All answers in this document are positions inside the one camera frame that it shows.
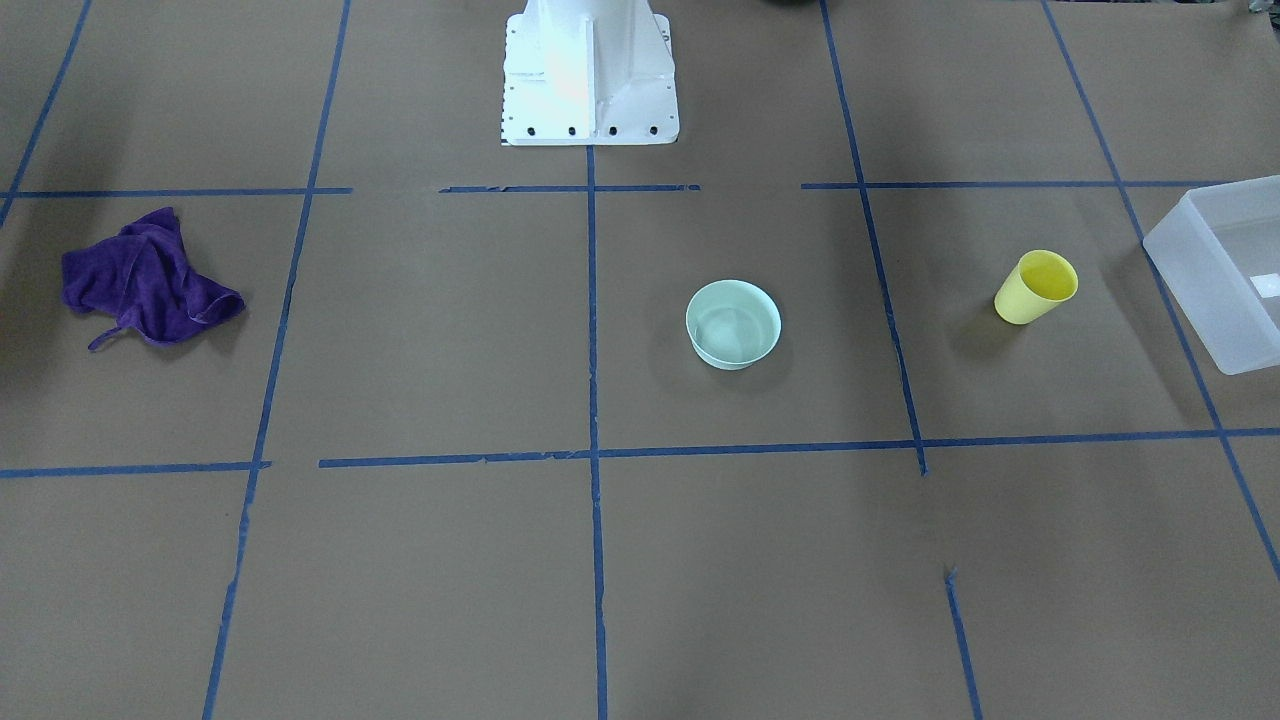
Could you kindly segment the yellow plastic cup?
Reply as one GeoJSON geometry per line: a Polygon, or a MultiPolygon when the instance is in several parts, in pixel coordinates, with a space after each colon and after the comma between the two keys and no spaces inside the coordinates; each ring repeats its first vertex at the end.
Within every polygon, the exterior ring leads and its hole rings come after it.
{"type": "Polygon", "coordinates": [[[1074,265],[1057,252],[1036,249],[1021,255],[993,299],[997,315],[1029,324],[1073,299],[1079,288],[1074,265]]]}

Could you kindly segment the mint green bowl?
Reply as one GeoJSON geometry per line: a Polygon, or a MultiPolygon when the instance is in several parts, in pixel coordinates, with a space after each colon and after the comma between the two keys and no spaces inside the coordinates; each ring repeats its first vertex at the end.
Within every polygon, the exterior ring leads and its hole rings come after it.
{"type": "Polygon", "coordinates": [[[736,372],[774,350],[783,320],[776,301],[756,284],[721,279],[692,295],[685,327],[692,351],[707,365],[736,372]]]}

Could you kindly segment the purple cloth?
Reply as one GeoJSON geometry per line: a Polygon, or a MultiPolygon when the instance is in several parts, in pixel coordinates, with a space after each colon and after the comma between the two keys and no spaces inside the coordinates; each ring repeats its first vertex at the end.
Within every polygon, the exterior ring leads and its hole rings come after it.
{"type": "Polygon", "coordinates": [[[64,252],[60,266],[63,304],[76,314],[100,313],[114,320],[87,346],[92,354],[128,331],[150,345],[178,345],[246,310],[239,292],[191,265],[180,219],[170,206],[123,225],[113,237],[64,252]]]}

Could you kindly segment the clear plastic bin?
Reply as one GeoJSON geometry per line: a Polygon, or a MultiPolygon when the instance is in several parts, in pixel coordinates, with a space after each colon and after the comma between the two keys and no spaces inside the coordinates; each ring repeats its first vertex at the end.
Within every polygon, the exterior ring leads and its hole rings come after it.
{"type": "Polygon", "coordinates": [[[1187,191],[1142,241],[1217,369],[1279,364],[1279,178],[1187,191]]]}

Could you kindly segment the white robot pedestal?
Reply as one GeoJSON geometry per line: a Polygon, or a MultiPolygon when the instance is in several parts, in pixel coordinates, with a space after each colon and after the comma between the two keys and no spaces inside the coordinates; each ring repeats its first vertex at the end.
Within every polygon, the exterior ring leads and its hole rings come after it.
{"type": "Polygon", "coordinates": [[[672,31],[648,1],[529,1],[506,20],[500,142],[678,141],[672,31]]]}

